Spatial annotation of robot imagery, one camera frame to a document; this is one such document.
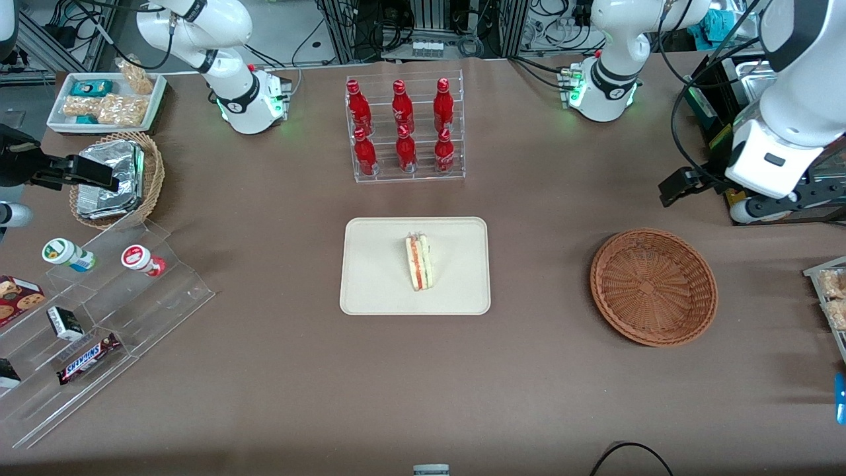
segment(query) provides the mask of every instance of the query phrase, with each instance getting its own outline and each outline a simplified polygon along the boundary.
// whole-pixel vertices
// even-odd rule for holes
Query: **coca-cola bottle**
[[[373,114],[370,112],[370,103],[364,94],[357,80],[347,81],[347,92],[349,93],[349,111],[353,114],[353,124],[365,130],[365,134],[373,134]]]
[[[442,129],[441,133],[437,135],[437,144],[435,144],[435,169],[438,172],[448,172],[453,167],[453,153],[455,147],[453,142],[449,140],[449,129]]]
[[[417,147],[415,140],[411,138],[409,127],[400,125],[397,128],[397,156],[399,156],[399,167],[403,172],[411,174],[417,170]]]
[[[415,133],[415,112],[411,107],[411,98],[405,92],[405,81],[396,80],[393,82],[393,118],[397,121],[397,127],[407,125],[409,133]]]
[[[435,132],[453,128],[453,95],[449,94],[449,80],[441,78],[437,81],[435,95]]]
[[[359,161],[359,169],[364,175],[376,175],[379,173],[379,164],[376,162],[376,148],[373,142],[367,138],[363,127],[356,127],[355,132],[355,159]]]

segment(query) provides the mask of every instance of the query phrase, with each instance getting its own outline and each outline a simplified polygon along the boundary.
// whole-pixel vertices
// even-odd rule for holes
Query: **white tray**
[[[76,124],[75,117],[62,114],[64,98],[70,94],[71,88],[77,81],[112,80],[113,93],[138,96],[121,73],[71,73],[64,79],[62,89],[58,92],[56,102],[53,104],[50,116],[47,118],[47,127],[64,134],[112,134],[114,132],[144,132],[149,130],[152,127],[153,119],[156,118],[156,111],[159,109],[159,103],[164,96],[164,90],[168,85],[168,80],[165,79],[164,75],[156,73],[147,73],[147,75],[153,81],[153,92],[149,96],[150,106],[147,107],[147,112],[144,114],[144,120],[141,121],[140,126],[125,127],[112,124]]]
[[[429,238],[435,285],[415,291],[405,237]],[[343,244],[341,309],[351,315],[480,315],[491,307],[487,224],[477,217],[352,219]]]

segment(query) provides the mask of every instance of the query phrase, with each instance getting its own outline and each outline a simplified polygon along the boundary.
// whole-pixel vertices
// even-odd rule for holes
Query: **brown wicker basket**
[[[127,141],[136,141],[144,149],[144,201],[135,210],[142,218],[147,218],[152,213],[153,208],[158,202],[159,193],[162,191],[162,182],[164,182],[164,162],[162,155],[156,147],[156,143],[142,132],[117,132],[109,134],[97,141],[98,144],[103,142],[118,141],[125,139]],[[82,224],[99,230],[105,230],[114,222],[122,217],[110,217],[107,219],[87,220],[76,212],[76,200],[80,195],[80,188],[77,185],[70,187],[70,212]]]
[[[676,235],[641,228],[613,236],[591,265],[602,316],[647,346],[696,339],[717,313],[717,282],[705,259]]]

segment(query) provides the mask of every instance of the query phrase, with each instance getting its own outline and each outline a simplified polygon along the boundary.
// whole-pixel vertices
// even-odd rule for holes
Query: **clear plastic container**
[[[434,102],[437,94],[437,80],[449,79],[449,91],[453,96],[452,141],[455,147],[453,167],[447,172],[438,172],[435,168],[435,130]],[[355,160],[354,123],[349,108],[347,126],[349,128],[349,151],[352,158],[355,181],[358,183],[399,182],[410,180],[463,179],[466,176],[466,153],[464,149],[464,75],[461,69],[432,71],[425,73],[387,73],[379,75],[348,76],[347,80],[357,80],[361,92],[370,103],[375,132],[370,137],[376,147],[376,159],[379,173],[373,176],[362,174]],[[411,97],[415,113],[415,132],[412,137],[417,148],[417,168],[413,173],[404,172],[399,166],[397,155],[397,125],[393,118],[393,82],[405,81],[405,88]]]
[[[179,261],[167,236],[133,214],[121,219],[85,244],[97,255],[91,271],[50,269],[38,283],[47,299],[2,329],[0,355],[21,378],[13,389],[0,388],[2,437],[15,448],[33,446],[214,296],[200,276]],[[165,259],[164,273],[151,278],[121,264],[120,253],[135,243]],[[57,338],[47,317],[52,306],[72,311],[85,336],[74,342]],[[59,385],[56,372],[85,351],[83,347],[91,348],[110,333],[122,345],[78,378]]]

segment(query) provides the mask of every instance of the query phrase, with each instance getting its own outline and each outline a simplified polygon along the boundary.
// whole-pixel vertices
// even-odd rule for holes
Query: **brown tablecloth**
[[[700,54],[672,58],[691,70]],[[446,462],[456,476],[587,474],[615,440],[654,447],[679,474],[843,473],[843,365],[801,275],[846,254],[843,231],[732,227],[711,193],[662,208],[656,186],[684,163],[668,127],[679,83],[658,57],[610,124],[563,111],[506,61],[462,61],[467,179],[356,185],[345,76],[455,66],[309,69],[290,120],[258,136],[221,120],[200,76],[170,77],[152,218],[219,294],[35,448],[4,444],[0,473],[388,475]],[[48,133],[43,146],[93,141]],[[8,234],[3,272],[37,277],[48,239],[95,234],[67,192],[30,188],[24,201],[38,220]],[[487,222],[490,312],[343,314],[347,222],[432,215]],[[591,300],[594,251],[641,226],[685,238],[717,277],[717,319],[687,346],[629,342]],[[607,466],[662,471],[638,449]]]

